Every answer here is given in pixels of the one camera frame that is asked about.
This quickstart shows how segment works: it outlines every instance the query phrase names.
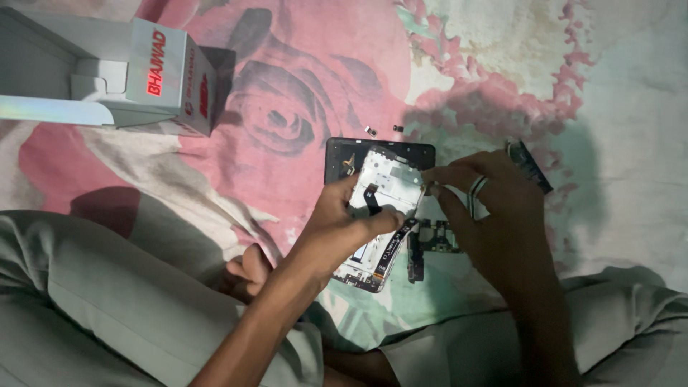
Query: right hand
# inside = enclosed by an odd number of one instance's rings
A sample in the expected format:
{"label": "right hand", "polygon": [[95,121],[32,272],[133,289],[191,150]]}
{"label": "right hand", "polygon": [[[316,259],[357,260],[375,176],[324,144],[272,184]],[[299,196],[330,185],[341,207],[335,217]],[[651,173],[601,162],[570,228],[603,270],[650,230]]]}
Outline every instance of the right hand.
{"label": "right hand", "polygon": [[[485,175],[489,180],[478,193],[490,211],[473,220],[459,198],[444,185],[468,192]],[[520,295],[558,286],[545,237],[544,195],[529,182],[504,151],[482,151],[453,161],[447,167],[423,172],[459,246],[477,271],[507,302]]]}

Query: ring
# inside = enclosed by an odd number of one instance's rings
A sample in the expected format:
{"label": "ring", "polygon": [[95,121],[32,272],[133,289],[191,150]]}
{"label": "ring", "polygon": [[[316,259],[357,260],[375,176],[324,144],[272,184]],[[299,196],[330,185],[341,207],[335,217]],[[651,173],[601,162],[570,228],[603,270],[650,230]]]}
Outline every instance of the ring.
{"label": "ring", "polygon": [[478,176],[477,179],[475,179],[475,181],[471,185],[471,189],[469,189],[469,195],[477,196],[477,193],[482,189],[486,182],[487,177],[485,175]]}
{"label": "ring", "polygon": [[475,199],[477,199],[477,195],[482,189],[482,187],[485,187],[485,183],[487,183],[487,177],[485,175],[480,175],[477,179],[475,179],[475,181],[471,185],[471,189],[469,190],[467,199],[469,205],[469,213],[471,214],[472,219],[475,219]]}

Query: box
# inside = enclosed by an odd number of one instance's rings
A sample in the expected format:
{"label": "box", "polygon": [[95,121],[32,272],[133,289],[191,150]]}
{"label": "box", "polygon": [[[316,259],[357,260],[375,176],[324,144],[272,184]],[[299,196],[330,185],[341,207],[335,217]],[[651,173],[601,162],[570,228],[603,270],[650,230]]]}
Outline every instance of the box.
{"label": "box", "polygon": [[210,136],[217,75],[191,37],[0,8],[0,118]]}

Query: phone display assembly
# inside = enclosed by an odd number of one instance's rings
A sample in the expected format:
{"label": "phone display assembly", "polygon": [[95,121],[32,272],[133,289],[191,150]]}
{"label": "phone display assembly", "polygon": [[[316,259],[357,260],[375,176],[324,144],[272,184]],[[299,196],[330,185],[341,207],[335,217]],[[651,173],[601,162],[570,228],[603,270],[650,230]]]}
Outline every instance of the phone display assembly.
{"label": "phone display assembly", "polygon": [[325,148],[325,184],[360,171],[365,155],[373,146],[394,152],[421,171],[435,167],[435,147],[432,145],[331,137]]}
{"label": "phone display assembly", "polygon": [[406,158],[386,148],[371,147],[347,211],[353,218],[366,218],[382,209],[393,209],[401,211],[406,222],[401,229],[378,236],[359,248],[332,277],[371,293],[381,291],[406,235],[418,223],[413,216],[424,192],[420,171]]}

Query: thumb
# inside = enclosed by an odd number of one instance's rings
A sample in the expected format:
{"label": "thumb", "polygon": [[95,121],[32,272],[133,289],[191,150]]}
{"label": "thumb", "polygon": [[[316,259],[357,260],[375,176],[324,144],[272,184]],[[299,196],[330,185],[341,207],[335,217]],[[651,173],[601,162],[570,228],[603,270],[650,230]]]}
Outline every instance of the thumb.
{"label": "thumb", "polygon": [[355,239],[368,243],[376,236],[391,233],[404,225],[404,214],[399,211],[383,209],[375,216],[353,221],[351,228]]}

